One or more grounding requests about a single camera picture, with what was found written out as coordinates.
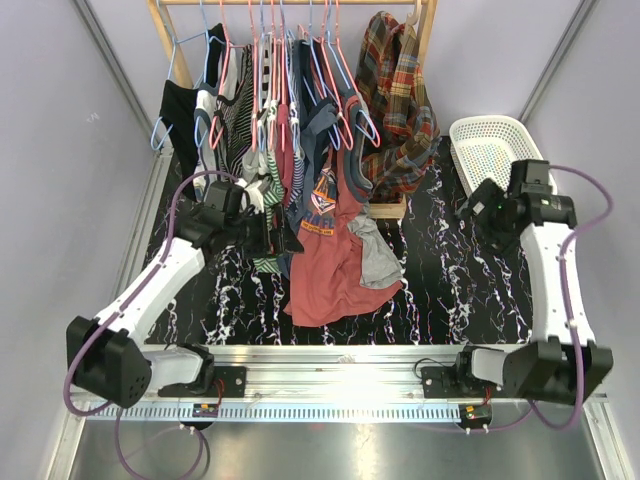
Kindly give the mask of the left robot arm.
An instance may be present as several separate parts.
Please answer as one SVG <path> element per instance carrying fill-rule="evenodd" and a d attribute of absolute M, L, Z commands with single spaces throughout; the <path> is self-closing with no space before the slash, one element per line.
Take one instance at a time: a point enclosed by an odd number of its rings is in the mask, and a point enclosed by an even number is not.
<path fill-rule="evenodd" d="M 163 246 L 139 276 L 92 318 L 78 316 L 66 329 L 67 373 L 63 399 L 78 387 L 123 409 L 148 393 L 222 397 L 225 382 L 207 349 L 178 344 L 145 353 L 145 338 L 183 287 L 226 249 L 249 259 L 275 259 L 304 248 L 282 204 L 269 214 L 249 200 L 241 183 L 213 182 L 205 200 L 182 220 L 172 218 Z"/>

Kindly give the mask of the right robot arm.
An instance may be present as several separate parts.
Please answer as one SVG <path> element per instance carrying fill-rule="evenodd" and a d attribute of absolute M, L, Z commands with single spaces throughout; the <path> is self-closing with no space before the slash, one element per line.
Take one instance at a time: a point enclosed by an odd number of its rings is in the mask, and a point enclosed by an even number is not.
<path fill-rule="evenodd" d="M 544 160 L 512 162 L 501 188 L 484 180 L 456 215 L 473 220 L 494 255 L 520 249 L 529 271 L 532 333 L 522 347 L 467 347 L 459 354 L 453 385 L 475 397 L 489 383 L 511 398 L 580 405 L 613 367 L 613 354 L 597 345 L 583 308 L 574 242 L 587 230 L 573 200 L 554 193 Z"/>

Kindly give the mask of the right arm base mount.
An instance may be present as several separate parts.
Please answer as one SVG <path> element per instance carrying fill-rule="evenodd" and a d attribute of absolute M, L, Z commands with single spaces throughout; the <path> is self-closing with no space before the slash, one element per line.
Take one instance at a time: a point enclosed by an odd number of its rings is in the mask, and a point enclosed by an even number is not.
<path fill-rule="evenodd" d="M 472 393 L 458 379 L 453 366 L 423 366 L 418 369 L 423 396 L 427 399 L 470 398 Z"/>

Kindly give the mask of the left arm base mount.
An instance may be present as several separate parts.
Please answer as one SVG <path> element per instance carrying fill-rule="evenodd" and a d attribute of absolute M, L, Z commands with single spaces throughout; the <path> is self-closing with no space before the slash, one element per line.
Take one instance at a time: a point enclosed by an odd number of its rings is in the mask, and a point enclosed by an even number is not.
<path fill-rule="evenodd" d="M 196 397 L 241 399 L 245 397 L 248 369 L 244 366 L 209 366 L 187 386 Z"/>

